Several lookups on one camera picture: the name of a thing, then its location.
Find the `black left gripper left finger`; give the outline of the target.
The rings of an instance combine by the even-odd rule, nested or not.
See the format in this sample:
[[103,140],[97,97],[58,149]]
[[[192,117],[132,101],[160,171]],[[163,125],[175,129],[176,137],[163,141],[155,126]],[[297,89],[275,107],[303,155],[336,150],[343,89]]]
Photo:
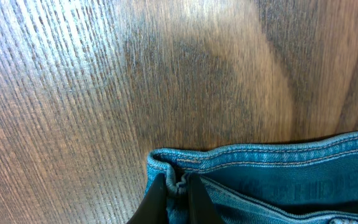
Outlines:
[[158,174],[127,224],[167,223],[167,187],[164,175]]

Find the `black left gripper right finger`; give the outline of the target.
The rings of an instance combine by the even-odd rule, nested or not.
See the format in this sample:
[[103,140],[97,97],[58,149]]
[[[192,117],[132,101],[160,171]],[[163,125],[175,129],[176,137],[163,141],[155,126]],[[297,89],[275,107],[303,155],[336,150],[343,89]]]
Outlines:
[[190,174],[188,177],[188,202],[191,224],[224,224],[196,174]]

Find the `light blue denim jeans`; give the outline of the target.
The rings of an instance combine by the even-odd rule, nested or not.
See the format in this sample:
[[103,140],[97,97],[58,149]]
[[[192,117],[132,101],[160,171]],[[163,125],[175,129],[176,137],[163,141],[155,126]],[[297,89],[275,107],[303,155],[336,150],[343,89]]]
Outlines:
[[170,223],[190,221],[190,174],[226,223],[358,223],[358,131],[301,144],[156,149],[147,156],[148,181],[159,174]]

